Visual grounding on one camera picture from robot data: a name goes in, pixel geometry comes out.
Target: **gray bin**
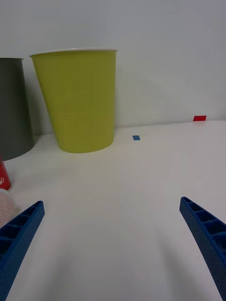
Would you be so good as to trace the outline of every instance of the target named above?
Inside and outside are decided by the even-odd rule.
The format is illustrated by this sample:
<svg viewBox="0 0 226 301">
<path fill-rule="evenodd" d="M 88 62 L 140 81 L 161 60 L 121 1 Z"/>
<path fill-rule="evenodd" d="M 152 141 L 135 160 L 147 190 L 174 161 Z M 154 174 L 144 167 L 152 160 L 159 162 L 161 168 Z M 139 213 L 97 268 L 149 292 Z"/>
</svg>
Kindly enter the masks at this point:
<svg viewBox="0 0 226 301">
<path fill-rule="evenodd" d="M 22 59 L 0 58 L 0 155 L 9 160 L 33 146 Z"/>
</svg>

